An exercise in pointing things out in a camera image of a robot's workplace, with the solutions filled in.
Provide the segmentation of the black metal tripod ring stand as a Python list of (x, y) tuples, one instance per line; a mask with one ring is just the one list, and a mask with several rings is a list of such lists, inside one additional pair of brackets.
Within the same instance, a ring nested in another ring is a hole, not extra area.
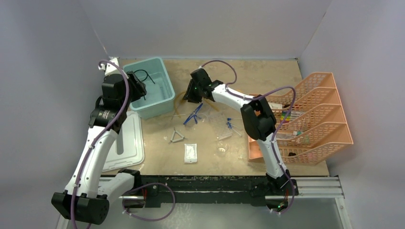
[(135, 70), (134, 71), (134, 75), (137, 76), (138, 72), (142, 72), (144, 73), (144, 78), (143, 79), (139, 79), (140, 82), (144, 82), (147, 79), (149, 79), (153, 84), (155, 84), (155, 81), (152, 79), (151, 75), (144, 69), (139, 69), (139, 70)]

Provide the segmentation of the clear petri dish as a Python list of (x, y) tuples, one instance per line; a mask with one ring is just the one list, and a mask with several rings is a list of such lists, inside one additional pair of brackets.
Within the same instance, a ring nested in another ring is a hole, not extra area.
[(226, 142), (218, 141), (217, 142), (217, 152), (216, 155), (218, 157), (225, 157), (226, 152), (228, 151), (229, 146)]

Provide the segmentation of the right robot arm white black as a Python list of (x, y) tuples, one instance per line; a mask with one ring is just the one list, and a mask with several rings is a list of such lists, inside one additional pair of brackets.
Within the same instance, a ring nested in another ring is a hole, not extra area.
[(269, 190), (274, 194), (280, 194), (288, 188), (290, 195), (295, 194), (293, 180), (281, 159), (276, 141), (277, 120), (263, 95), (240, 93), (219, 80), (212, 81), (207, 71), (199, 68), (191, 73), (185, 97), (190, 103), (198, 103), (205, 98), (239, 111), (245, 132), (256, 140), (262, 153)]

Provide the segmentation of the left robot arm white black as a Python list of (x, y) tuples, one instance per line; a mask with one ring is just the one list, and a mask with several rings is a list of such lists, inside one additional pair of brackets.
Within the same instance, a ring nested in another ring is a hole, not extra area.
[(141, 174), (133, 169), (123, 168), (109, 182), (99, 185), (107, 155), (127, 118), (130, 103), (147, 92), (132, 71), (126, 74), (128, 85), (119, 73), (104, 77), (79, 164), (64, 191), (52, 196), (51, 204), (65, 219), (100, 225), (119, 196), (126, 192), (137, 195), (142, 190)]

